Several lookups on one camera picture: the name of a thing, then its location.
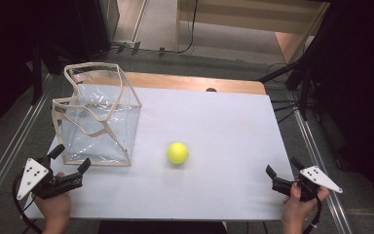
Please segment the person's left hand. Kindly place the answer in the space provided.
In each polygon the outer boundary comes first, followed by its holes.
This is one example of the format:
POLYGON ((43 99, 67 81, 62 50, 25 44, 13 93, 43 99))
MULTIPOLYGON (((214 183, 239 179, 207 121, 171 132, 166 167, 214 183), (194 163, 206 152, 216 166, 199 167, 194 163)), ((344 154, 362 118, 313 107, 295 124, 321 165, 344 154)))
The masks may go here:
POLYGON ((65 192, 49 199, 33 195, 33 198, 45 219, 42 234, 66 234, 72 209, 70 194, 65 192))

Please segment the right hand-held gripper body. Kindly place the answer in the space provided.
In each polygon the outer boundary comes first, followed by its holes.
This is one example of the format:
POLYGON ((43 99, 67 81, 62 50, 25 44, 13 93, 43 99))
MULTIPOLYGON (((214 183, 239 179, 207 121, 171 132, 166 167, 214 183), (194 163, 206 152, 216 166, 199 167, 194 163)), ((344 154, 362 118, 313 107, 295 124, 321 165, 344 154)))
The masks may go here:
MULTIPOLYGON (((290 195, 290 188, 293 181, 289 181, 280 177, 272 179, 272 189, 286 196, 290 195)), ((324 186, 327 189, 342 193, 343 189, 338 186, 327 174, 325 174, 318 166, 311 166, 299 171, 298 185, 301 187, 301 202, 307 202, 315 199, 318 195, 318 188, 324 186)))

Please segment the light wooden furniture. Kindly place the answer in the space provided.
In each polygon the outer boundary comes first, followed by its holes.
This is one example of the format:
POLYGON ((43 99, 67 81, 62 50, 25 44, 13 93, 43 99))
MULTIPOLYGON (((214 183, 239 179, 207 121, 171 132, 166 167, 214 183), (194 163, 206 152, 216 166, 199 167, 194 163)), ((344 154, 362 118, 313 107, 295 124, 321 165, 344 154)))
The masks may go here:
POLYGON ((317 0, 176 0, 175 43, 182 21, 273 31, 286 63, 315 36, 330 4, 317 0))

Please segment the yellow tennis ball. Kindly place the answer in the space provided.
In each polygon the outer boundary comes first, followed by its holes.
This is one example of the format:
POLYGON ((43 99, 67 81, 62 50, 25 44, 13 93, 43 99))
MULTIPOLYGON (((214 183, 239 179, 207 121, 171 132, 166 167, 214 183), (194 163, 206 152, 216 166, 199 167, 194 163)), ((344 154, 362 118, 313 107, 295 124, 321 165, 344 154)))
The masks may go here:
POLYGON ((184 163, 188 158, 188 147, 182 142, 174 142, 168 147, 168 159, 175 165, 184 163))

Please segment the black cabinet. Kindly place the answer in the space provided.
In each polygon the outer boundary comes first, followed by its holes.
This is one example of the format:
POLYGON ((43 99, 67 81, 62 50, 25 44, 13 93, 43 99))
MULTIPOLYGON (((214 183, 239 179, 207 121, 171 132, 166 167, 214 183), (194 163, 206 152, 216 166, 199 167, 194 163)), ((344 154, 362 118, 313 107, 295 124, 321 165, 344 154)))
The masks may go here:
POLYGON ((115 0, 37 0, 36 36, 42 61, 53 73, 91 61, 111 48, 119 19, 115 0))

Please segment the clear plastic bag beige trim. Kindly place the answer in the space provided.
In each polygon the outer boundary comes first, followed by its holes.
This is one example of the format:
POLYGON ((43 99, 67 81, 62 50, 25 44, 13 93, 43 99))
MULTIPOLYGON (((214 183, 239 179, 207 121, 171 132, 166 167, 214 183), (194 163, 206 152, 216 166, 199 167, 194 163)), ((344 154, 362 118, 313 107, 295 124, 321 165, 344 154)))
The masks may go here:
POLYGON ((52 109, 63 163, 129 166, 142 103, 125 72, 85 62, 65 66, 63 74, 72 94, 55 98, 52 109))

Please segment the black tripod stand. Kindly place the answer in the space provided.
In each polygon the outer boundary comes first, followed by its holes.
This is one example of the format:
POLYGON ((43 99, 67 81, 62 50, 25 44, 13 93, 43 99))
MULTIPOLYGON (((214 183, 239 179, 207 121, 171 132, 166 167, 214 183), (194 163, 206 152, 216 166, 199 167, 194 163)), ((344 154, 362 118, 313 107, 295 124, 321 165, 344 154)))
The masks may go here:
POLYGON ((291 75, 285 82, 285 86, 289 90, 295 90, 299 84, 302 84, 301 97, 298 100, 298 109, 304 121, 307 121, 306 110, 308 107, 308 93, 312 80, 309 60, 312 56, 313 51, 308 49, 298 60, 258 79, 258 82, 264 84, 291 71, 291 75))

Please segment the person's right hand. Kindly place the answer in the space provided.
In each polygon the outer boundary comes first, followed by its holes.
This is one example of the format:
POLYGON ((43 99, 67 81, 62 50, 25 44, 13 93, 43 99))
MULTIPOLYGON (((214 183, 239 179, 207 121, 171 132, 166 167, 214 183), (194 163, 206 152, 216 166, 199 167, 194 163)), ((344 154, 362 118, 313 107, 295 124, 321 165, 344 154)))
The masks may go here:
POLYGON ((301 202, 301 194, 301 188, 294 182, 290 188, 290 196, 283 201, 282 234, 303 234, 305 220, 318 208, 316 199, 301 202))

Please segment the metal floor rail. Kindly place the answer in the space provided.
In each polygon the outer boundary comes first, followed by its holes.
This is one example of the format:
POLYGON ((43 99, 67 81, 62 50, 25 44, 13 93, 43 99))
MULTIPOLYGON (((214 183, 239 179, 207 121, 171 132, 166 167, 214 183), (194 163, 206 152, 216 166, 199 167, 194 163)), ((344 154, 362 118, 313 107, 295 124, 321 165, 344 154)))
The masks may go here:
POLYGON ((33 90, 28 89, 0 119, 0 187, 42 109, 47 107, 48 95, 57 78, 57 75, 50 73, 44 75, 43 93, 36 103, 31 103, 33 90))
MULTIPOLYGON (((306 110, 308 103, 308 95, 302 94, 300 97, 295 92, 289 92, 288 96, 293 100, 299 100, 298 110, 296 111, 296 120, 299 125, 302 137, 305 140, 311 161, 314 166, 317 166, 324 173, 328 175, 328 171, 324 165, 322 157, 319 153, 317 144, 309 126, 306 110)), ((340 202, 337 192, 332 192, 327 199, 327 207, 335 222, 339 234, 353 234, 353 229, 350 226, 345 210, 340 202)))

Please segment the white table board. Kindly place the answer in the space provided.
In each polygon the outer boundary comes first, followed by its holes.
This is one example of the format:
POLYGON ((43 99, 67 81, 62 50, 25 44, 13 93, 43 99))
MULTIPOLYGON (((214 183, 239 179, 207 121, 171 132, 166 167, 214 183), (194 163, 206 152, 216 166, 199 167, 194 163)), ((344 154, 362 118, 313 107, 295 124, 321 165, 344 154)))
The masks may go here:
POLYGON ((282 195, 268 165, 292 172, 266 95, 138 88, 142 103, 131 165, 91 166, 71 192, 75 218, 277 220, 282 195), (168 147, 188 158, 173 164, 168 147))

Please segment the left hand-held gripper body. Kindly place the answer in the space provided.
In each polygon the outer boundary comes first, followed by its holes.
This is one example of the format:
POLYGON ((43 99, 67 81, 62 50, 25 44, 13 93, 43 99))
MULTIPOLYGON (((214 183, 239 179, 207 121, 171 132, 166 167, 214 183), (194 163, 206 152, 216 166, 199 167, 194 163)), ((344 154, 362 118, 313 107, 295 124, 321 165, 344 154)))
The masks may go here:
POLYGON ((27 159, 16 195, 18 200, 22 200, 30 192, 41 199, 54 198, 83 185, 84 164, 74 174, 59 176, 51 169, 51 162, 49 157, 27 159))

